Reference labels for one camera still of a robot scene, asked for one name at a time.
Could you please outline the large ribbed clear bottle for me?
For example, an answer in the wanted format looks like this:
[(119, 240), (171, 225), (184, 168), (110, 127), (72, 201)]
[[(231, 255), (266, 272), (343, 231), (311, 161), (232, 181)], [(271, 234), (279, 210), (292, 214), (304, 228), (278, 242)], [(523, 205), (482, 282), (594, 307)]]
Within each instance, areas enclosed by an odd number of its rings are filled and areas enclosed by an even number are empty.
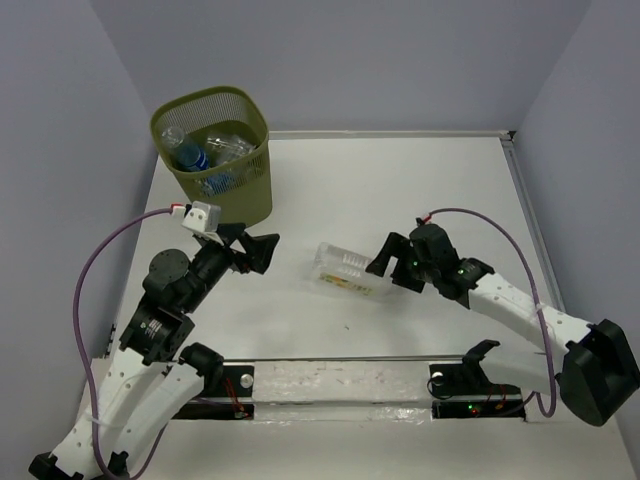
[(391, 295), (393, 285), (385, 278), (370, 274), (370, 257), (321, 242), (308, 275), (308, 289), (333, 297), (358, 296), (381, 300)]

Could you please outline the Pocari Sweat blue bottle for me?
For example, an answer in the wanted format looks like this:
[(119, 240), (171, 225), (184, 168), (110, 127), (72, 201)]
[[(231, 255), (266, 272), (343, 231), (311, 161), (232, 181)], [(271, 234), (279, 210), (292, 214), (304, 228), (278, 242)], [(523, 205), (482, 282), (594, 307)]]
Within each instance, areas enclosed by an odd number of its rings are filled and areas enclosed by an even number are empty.
[(181, 127), (169, 126), (161, 134), (161, 142), (176, 167), (186, 172), (200, 172), (210, 168), (209, 158)]
[(244, 173), (220, 173), (203, 179), (200, 187), (204, 196), (212, 197), (240, 188), (246, 182), (247, 175)]

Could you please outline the silver cap clear bottle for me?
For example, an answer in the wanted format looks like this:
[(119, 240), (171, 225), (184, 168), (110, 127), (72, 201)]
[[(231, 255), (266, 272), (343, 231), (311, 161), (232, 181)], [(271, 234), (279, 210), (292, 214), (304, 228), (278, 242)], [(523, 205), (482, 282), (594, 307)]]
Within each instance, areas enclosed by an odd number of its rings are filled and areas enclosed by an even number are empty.
[(210, 132), (205, 140), (205, 150), (216, 166), (242, 158), (255, 149), (254, 144), (236, 134)]

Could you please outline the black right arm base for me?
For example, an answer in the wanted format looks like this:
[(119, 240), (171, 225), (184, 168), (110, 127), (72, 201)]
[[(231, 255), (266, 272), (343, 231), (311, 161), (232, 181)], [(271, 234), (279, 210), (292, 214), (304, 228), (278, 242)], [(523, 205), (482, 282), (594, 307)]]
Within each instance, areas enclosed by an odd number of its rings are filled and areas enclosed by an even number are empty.
[(473, 379), (462, 363), (430, 365), (429, 373), (426, 387), (435, 420), (526, 418), (518, 387)]

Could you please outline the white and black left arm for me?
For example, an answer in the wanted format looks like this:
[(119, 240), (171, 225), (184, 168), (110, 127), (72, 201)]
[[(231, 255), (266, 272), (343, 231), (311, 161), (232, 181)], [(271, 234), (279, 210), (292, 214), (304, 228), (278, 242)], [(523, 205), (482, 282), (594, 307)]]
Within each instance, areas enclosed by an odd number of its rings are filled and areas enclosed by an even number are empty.
[(136, 479), (145, 469), (170, 419), (199, 394), (215, 392), (223, 358), (184, 342), (194, 328), (190, 314), (228, 271), (263, 274), (278, 234), (253, 237), (243, 225), (219, 227), (194, 257), (178, 249), (154, 256), (144, 294), (125, 327), (109, 370), (64, 440), (37, 455), (37, 479)]

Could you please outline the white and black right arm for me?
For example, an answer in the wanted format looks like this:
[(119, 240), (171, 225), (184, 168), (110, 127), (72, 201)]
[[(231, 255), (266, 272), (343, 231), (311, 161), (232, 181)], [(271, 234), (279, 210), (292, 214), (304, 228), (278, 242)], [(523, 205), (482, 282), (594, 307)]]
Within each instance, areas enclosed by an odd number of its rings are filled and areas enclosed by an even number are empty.
[(460, 368), (462, 384), (482, 392), (511, 384), (560, 398), (580, 420), (601, 427), (639, 389), (639, 367), (623, 329), (611, 320), (598, 323), (572, 317), (509, 283), (485, 262), (461, 257), (446, 231), (434, 223), (408, 236), (392, 232), (367, 265), (382, 277), (389, 262), (393, 284), (420, 293), (431, 284), (444, 298), (484, 315), (540, 348), (539, 360), (490, 362), (498, 342), (469, 350)]

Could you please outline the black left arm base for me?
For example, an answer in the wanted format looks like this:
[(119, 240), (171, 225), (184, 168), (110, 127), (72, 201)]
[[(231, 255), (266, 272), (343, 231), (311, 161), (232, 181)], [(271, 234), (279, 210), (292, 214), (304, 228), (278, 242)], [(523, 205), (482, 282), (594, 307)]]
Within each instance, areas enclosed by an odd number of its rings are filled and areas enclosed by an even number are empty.
[(254, 417), (254, 365), (226, 363), (217, 383), (209, 381), (204, 390), (186, 403), (176, 420), (242, 421)]

